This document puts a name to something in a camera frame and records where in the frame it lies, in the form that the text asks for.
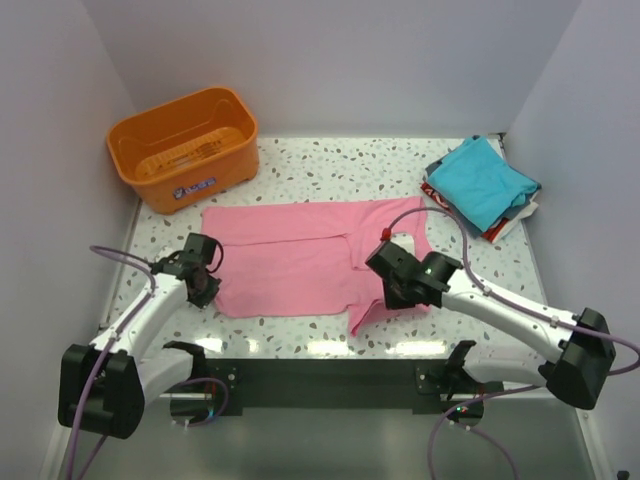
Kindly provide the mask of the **pink t shirt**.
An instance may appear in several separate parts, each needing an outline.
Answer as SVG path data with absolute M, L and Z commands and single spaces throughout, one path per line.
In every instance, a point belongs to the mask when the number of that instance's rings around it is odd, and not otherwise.
M 390 227 L 409 235 L 416 256 L 431 247 L 422 197 L 208 207 L 203 234 L 224 259 L 216 308 L 229 318 L 347 313 L 351 335 L 395 316 L 383 284 L 365 264 Z

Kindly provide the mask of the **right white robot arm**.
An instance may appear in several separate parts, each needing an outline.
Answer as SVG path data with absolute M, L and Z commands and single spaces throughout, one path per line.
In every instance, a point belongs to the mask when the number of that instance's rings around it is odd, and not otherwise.
M 382 242 L 366 265 L 382 280 L 389 309 L 446 309 L 517 340 L 511 346 L 459 342 L 437 378 L 451 394 L 508 382 L 544 387 L 575 408 L 596 406 L 616 356 L 599 312 L 586 308 L 574 315 L 541 305 L 474 276 L 447 255 L 417 259 L 391 241 Z

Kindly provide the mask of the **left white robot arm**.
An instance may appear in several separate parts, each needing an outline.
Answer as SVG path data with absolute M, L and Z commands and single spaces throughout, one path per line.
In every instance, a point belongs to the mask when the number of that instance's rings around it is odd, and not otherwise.
M 182 306 L 208 306 L 219 291 L 214 272 L 224 250 L 219 241 L 191 233 L 184 246 L 147 262 L 120 258 L 141 268 L 143 290 L 120 318 L 87 345 L 71 345 L 61 360 L 58 422 L 74 431 L 127 439 L 145 407 L 174 386 L 196 392 L 210 372 L 202 347 L 170 341 L 160 354 L 146 352 L 165 323 Z

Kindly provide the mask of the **red printed folded t shirt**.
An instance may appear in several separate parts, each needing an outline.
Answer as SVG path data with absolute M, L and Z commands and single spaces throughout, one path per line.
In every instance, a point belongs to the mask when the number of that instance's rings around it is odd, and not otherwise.
M 493 226 L 491 226 L 488 230 L 481 232 L 475 225 L 473 225 L 453 204 L 445 199 L 440 193 L 434 190 L 427 182 L 423 182 L 421 185 L 421 190 L 424 194 L 426 194 L 429 198 L 431 198 L 438 206 L 443 208 L 444 210 L 452 213 L 457 219 L 459 219 L 465 227 L 465 230 L 473 237 L 473 238 L 482 238 L 491 244 L 496 244 L 498 242 L 493 242 L 496 234 L 499 229 L 504 225 L 508 218 L 503 217 L 501 220 L 498 220 Z

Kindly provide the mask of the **orange plastic basket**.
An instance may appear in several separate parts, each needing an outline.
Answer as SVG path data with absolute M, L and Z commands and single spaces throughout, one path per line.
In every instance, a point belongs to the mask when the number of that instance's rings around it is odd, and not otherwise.
M 211 87 L 126 118 L 106 144 L 121 180 L 169 215 L 253 179 L 258 123 L 241 97 Z

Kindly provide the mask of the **turquoise folded t shirt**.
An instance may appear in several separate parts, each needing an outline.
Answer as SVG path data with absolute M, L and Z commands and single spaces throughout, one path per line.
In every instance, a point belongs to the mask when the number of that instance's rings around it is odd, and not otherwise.
M 445 155 L 427 183 L 484 232 L 503 214 L 523 207 L 540 184 L 512 168 L 487 138 L 465 139 Z

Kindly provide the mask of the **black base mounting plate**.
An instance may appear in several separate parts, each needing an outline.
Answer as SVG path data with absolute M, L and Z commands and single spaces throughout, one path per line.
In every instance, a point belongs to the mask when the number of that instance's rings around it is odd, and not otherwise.
M 176 416 L 204 417 L 209 407 L 240 416 L 252 408 L 404 409 L 439 414 L 454 396 L 500 392 L 479 384 L 445 360 L 209 359 L 209 375 L 227 386 L 174 386 L 166 395 Z

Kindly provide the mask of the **white folded t shirt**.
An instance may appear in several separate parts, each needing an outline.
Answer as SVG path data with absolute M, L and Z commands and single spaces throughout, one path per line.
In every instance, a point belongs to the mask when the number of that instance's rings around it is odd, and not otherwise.
M 538 209 L 539 204 L 536 201 L 530 201 L 524 208 L 522 208 L 512 219 L 507 219 L 504 225 L 499 229 L 493 242 L 500 241 L 503 237 L 508 235 L 520 221 L 532 216 Z

